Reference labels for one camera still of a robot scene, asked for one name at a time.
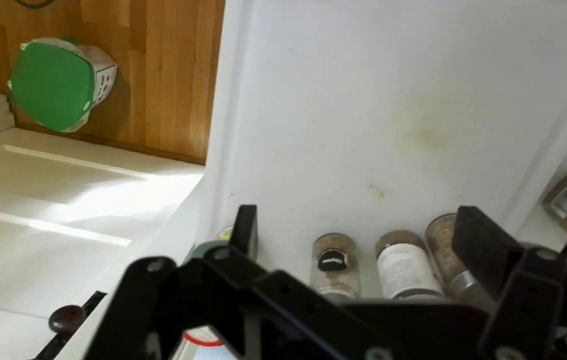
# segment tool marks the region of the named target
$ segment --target cable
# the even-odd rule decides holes
[[[50,6],[54,0],[42,0],[42,2],[27,2],[27,0],[16,0],[24,8],[41,10]]]

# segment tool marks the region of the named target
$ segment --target wooden panel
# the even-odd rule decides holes
[[[118,81],[74,137],[204,161],[225,0],[0,0],[0,91],[18,45],[56,36],[94,44]],[[18,125],[42,130],[16,109]]]

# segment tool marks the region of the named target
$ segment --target green lid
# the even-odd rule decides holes
[[[94,95],[94,69],[82,56],[53,44],[28,44],[10,75],[16,103],[42,125],[69,132]]]

